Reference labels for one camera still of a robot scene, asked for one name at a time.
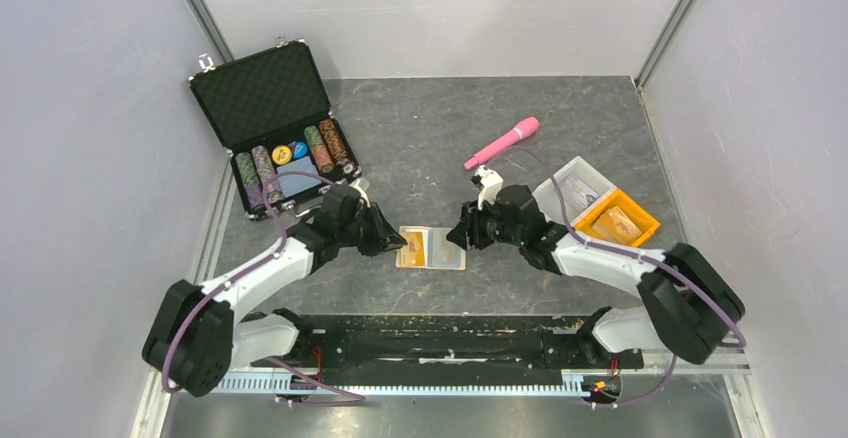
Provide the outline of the beige card holder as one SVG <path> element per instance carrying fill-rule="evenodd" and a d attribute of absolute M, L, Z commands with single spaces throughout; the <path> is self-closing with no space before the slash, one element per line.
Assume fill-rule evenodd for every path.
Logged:
<path fill-rule="evenodd" d="M 410 269 L 453 271 L 463 271 L 466 269 L 466 251 L 446 240 L 446 234 L 451 230 L 450 228 L 401 226 L 399 232 L 401 234 L 401 231 L 407 230 L 417 230 L 424 233 L 425 250 L 427 253 L 426 264 L 423 267 Z M 399 250 L 396 255 L 397 268 L 399 268 L 397 266 Z"/>

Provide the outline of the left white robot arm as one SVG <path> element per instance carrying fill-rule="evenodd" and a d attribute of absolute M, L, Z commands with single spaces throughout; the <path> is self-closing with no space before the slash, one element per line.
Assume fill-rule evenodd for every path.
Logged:
<path fill-rule="evenodd" d="M 180 280 L 164 294 L 142 347 L 143 360 L 160 373 L 168 393 L 210 393 L 232 368 L 283 358 L 306 363 L 313 337 L 296 321 L 271 313 L 248 316 L 275 293 L 334 260 L 341 249 L 363 256 L 406 244 L 379 206 L 354 185 L 333 185 L 320 205 L 262 254 L 202 285 Z"/>

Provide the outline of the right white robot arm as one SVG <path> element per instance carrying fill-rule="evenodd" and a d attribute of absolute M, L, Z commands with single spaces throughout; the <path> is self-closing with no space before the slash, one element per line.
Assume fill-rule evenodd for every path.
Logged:
<path fill-rule="evenodd" d="M 734 347 L 746 345 L 738 327 L 744 304 L 697 248 L 678 243 L 669 250 L 642 249 L 591 238 L 548 219 L 524 185 L 465 203 L 447 239 L 465 250 L 513 245 L 533 268 L 639 298 L 638 307 L 597 310 L 579 329 L 578 354 L 591 366 L 652 348 L 703 364 L 717 348 L 729 346 L 729 336 Z"/>

